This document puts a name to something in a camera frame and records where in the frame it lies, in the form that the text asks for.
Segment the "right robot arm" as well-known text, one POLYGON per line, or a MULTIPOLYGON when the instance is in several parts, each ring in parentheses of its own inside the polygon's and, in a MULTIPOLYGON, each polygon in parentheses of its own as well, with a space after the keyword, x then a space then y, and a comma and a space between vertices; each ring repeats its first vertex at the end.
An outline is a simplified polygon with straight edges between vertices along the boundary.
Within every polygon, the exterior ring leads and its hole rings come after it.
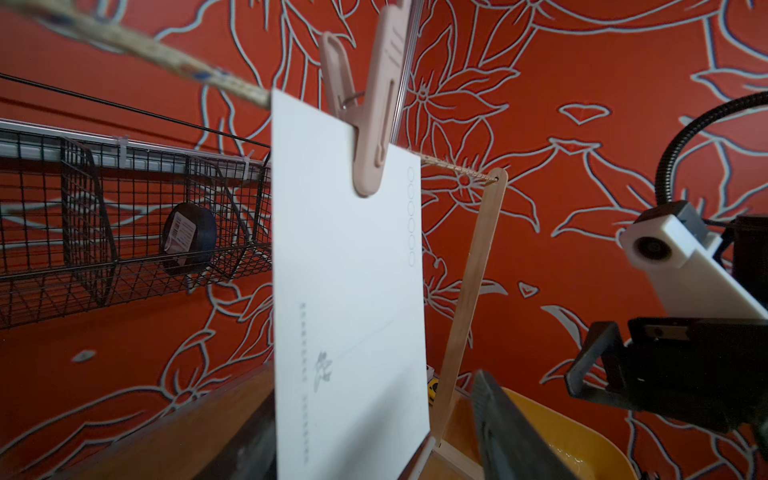
POLYGON ((728 433, 747 424, 767 447, 767 220, 722 234, 698 217, 645 218, 620 237, 666 312, 597 322, 565 375, 581 400, 728 433))

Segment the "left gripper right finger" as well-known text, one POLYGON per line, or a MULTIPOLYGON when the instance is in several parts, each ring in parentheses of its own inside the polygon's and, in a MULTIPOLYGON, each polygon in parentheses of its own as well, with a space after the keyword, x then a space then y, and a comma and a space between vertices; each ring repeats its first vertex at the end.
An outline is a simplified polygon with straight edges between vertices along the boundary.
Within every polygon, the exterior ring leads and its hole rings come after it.
POLYGON ((487 479, 574 479, 495 378, 474 374, 472 411, 487 479))

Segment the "pink clothespin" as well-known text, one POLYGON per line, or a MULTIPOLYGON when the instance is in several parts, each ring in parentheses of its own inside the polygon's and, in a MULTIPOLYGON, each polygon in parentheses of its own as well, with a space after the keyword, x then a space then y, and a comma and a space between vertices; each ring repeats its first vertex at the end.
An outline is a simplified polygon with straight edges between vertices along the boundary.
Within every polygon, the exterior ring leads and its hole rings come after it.
POLYGON ((356 131, 353 185, 362 197, 381 185, 406 53, 411 3, 384 6, 379 15, 366 86, 357 90, 341 41, 321 36, 319 53, 330 113, 356 131))

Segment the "white postcard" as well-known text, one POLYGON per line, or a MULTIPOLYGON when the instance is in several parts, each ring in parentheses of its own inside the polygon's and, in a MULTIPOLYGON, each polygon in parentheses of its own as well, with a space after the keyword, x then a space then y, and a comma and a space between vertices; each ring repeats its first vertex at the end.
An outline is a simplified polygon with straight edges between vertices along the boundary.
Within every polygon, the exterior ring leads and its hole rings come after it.
POLYGON ((420 159, 363 198, 353 128, 281 91, 271 137, 278 476, 395 479, 430 430, 420 159))

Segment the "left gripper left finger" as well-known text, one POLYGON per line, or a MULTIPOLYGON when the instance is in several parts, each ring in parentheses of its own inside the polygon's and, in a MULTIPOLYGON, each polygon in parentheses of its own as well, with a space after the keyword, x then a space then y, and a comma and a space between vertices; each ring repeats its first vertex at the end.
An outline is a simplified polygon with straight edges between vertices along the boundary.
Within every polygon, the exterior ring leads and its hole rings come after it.
POLYGON ((275 394, 271 392, 194 479, 276 478, 275 394))

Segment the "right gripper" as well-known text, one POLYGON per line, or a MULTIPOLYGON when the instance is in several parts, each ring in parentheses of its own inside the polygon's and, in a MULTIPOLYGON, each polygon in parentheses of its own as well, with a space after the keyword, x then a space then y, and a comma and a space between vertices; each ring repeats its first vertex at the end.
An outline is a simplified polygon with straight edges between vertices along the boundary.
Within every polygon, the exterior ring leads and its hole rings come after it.
POLYGON ((645 317, 628 327, 624 350, 616 323, 591 325, 565 375, 571 397, 719 433, 748 425, 767 442, 765 320, 645 317), (587 381, 598 366, 604 387, 587 381))

